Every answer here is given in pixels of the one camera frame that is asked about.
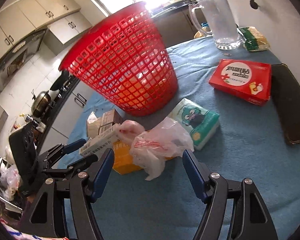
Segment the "white medicine box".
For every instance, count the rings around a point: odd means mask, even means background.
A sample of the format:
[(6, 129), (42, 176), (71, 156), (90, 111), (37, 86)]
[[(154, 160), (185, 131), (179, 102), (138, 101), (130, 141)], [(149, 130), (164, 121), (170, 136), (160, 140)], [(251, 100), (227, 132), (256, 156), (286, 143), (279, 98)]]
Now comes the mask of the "white medicine box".
[(94, 154), (100, 158), (107, 148), (112, 148), (113, 143), (119, 140), (117, 136), (119, 126), (119, 124), (114, 124), (105, 132), (94, 137), (94, 139), (90, 139), (79, 149), (79, 154), (83, 157)]

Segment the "small brown white box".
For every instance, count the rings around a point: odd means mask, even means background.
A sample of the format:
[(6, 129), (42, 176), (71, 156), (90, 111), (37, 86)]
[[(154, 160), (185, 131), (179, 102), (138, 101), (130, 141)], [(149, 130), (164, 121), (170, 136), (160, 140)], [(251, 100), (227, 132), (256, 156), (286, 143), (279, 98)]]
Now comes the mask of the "small brown white box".
[(123, 123), (121, 115), (117, 112), (116, 109), (107, 111), (102, 115), (101, 126), (99, 129), (99, 134), (105, 132), (107, 129), (111, 128), (114, 124)]

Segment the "white pink plastic bag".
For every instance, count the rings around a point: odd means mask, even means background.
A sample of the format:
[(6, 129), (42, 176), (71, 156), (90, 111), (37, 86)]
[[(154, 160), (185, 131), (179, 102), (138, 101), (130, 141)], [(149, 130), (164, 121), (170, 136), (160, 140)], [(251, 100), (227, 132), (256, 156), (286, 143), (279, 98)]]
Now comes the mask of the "white pink plastic bag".
[(185, 150), (194, 150), (188, 131), (169, 117), (149, 131), (136, 121), (126, 120), (115, 132), (130, 147), (133, 164), (147, 173), (147, 181), (162, 174), (166, 160), (182, 157)]

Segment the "orange cardboard box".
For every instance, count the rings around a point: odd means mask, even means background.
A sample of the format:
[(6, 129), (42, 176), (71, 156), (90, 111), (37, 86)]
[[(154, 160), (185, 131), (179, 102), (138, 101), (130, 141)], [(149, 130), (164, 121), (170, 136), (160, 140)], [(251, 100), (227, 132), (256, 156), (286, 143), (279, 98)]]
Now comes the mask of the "orange cardboard box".
[(113, 169), (123, 175), (143, 169), (148, 180), (157, 178), (165, 168), (165, 161), (175, 157), (173, 146), (164, 146), (153, 140), (137, 140), (132, 146), (121, 141), (113, 144)]

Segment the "beige torn cardboard box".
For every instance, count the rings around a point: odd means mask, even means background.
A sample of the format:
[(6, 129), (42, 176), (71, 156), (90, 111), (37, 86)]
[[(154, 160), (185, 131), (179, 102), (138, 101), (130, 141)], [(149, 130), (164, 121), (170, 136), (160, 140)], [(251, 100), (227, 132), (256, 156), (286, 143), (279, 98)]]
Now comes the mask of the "beige torn cardboard box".
[(94, 112), (90, 113), (87, 118), (87, 137), (94, 139), (94, 137), (99, 135), (101, 121), (101, 117), (97, 117)]

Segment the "white red plastic bag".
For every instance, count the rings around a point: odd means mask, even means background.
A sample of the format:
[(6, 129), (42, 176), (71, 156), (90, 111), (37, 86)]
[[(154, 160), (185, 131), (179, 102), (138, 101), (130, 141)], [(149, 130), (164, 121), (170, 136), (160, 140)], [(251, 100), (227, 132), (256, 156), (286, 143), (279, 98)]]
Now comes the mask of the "white red plastic bag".
[(4, 170), (1, 172), (0, 181), (6, 188), (3, 193), (5, 200), (13, 200), (14, 194), (18, 191), (20, 179), (21, 177), (15, 164), (10, 166), (9, 168), (4, 168)]

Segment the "green cartoon tissue pack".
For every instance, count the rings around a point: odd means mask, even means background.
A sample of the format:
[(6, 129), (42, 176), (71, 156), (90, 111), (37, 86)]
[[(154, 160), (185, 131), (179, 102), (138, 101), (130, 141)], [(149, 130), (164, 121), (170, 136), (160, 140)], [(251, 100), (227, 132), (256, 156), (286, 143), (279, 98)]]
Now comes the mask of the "green cartoon tissue pack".
[(170, 112), (168, 117), (179, 122), (185, 128), (194, 144), (200, 151), (215, 134), (220, 125), (219, 114), (183, 98)]

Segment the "black wok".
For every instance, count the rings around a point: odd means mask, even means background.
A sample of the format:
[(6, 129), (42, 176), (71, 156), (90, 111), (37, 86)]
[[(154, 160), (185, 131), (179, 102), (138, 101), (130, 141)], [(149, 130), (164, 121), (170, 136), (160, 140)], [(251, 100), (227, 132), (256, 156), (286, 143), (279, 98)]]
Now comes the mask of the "black wok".
[(57, 91), (60, 90), (63, 87), (63, 84), (68, 80), (69, 78), (69, 72), (67, 70), (62, 70), (61, 75), (57, 78), (57, 80), (52, 84), (50, 87), (51, 91)]

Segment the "range hood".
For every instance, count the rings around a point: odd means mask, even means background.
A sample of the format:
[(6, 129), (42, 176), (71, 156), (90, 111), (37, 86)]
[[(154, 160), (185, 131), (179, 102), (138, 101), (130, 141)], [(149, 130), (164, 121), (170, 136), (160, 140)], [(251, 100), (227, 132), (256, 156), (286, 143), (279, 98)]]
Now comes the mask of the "range hood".
[(42, 29), (29, 34), (0, 59), (0, 93), (16, 72), (39, 51), (46, 31)]

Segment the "red tissue pack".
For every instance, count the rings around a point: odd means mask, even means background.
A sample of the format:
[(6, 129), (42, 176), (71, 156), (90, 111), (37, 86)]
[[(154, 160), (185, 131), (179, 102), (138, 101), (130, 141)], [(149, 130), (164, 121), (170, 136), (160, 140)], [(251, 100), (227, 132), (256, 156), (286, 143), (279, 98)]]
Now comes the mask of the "red tissue pack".
[(215, 89), (262, 106), (270, 99), (271, 65), (222, 59), (210, 77), (209, 84)]

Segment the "red plastic mesh basket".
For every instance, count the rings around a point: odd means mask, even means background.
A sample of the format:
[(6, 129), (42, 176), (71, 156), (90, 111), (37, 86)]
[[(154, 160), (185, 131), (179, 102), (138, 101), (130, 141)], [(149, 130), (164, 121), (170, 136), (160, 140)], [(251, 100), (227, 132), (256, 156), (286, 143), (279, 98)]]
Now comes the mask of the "red plastic mesh basket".
[(59, 70), (133, 116), (158, 111), (178, 90), (172, 61), (144, 2), (92, 27), (65, 55)]

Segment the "black phone case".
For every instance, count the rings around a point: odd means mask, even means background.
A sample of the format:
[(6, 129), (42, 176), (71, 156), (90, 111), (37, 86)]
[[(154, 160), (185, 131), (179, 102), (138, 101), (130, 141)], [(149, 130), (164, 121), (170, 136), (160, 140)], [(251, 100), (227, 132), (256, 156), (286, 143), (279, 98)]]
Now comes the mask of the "black phone case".
[(283, 63), (271, 66), (271, 98), (286, 143), (300, 144), (300, 85)]

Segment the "green yellow snack packet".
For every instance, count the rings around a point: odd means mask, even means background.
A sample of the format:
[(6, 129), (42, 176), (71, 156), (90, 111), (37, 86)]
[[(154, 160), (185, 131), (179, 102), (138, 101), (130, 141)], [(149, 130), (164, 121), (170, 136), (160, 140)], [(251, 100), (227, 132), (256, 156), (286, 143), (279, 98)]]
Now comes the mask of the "green yellow snack packet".
[(244, 48), (249, 52), (265, 51), (270, 48), (266, 37), (261, 34), (255, 27), (237, 28), (242, 38)]

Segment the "clear glass mug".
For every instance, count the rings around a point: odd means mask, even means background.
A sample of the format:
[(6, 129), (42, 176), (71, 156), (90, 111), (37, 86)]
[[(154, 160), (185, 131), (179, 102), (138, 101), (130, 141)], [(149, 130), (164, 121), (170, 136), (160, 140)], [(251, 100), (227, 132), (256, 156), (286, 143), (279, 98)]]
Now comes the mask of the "clear glass mug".
[[(202, 29), (196, 10), (201, 10), (210, 28)], [(196, 0), (189, 5), (190, 19), (196, 29), (204, 35), (212, 36), (215, 46), (220, 50), (233, 50), (241, 45), (237, 25), (227, 0)]]

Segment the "upper wall cabinets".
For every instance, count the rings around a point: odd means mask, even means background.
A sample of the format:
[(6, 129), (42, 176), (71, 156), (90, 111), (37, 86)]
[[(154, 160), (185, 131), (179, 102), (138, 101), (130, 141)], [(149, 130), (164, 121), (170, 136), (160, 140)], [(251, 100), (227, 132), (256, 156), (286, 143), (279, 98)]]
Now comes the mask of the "upper wall cabinets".
[(30, 33), (48, 25), (65, 44), (92, 27), (75, 0), (19, 0), (0, 12), (0, 59)]

